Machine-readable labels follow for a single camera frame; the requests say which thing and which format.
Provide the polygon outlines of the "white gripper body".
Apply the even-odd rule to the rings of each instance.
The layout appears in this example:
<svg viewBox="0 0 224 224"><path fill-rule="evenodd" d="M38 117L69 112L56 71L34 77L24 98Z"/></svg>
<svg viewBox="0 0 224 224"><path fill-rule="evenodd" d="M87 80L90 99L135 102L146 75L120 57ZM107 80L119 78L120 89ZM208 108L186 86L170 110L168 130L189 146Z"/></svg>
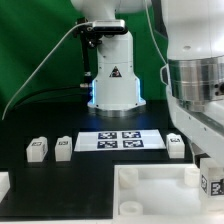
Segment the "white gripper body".
<svg viewBox="0 0 224 224"><path fill-rule="evenodd" d="M170 94L167 95L167 102L174 126L224 167L224 129L201 113L184 110Z"/></svg>

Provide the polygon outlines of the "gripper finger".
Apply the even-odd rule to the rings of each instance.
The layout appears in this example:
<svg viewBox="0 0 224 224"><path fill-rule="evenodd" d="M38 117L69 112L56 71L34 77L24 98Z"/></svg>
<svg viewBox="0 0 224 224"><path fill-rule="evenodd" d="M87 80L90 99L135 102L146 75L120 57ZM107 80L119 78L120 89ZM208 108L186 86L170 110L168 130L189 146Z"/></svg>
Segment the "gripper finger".
<svg viewBox="0 0 224 224"><path fill-rule="evenodd" d="M192 153L193 163L197 167L199 167L200 166L200 161L203 158L208 158L208 155L193 142L190 142L189 146L190 146L190 150L191 150L191 153Z"/></svg>

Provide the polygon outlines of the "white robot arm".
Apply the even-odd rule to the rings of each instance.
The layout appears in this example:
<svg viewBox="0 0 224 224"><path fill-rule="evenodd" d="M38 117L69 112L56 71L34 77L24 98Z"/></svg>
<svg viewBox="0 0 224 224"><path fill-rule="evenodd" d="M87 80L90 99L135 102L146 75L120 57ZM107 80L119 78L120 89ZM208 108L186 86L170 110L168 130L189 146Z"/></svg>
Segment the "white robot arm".
<svg viewBox="0 0 224 224"><path fill-rule="evenodd" d="M71 0L90 23L98 74L88 106L122 115L145 104L133 72L133 39L117 13L146 10L154 0ZM156 0L168 35L166 96L174 126L224 167L224 0Z"/></svg>

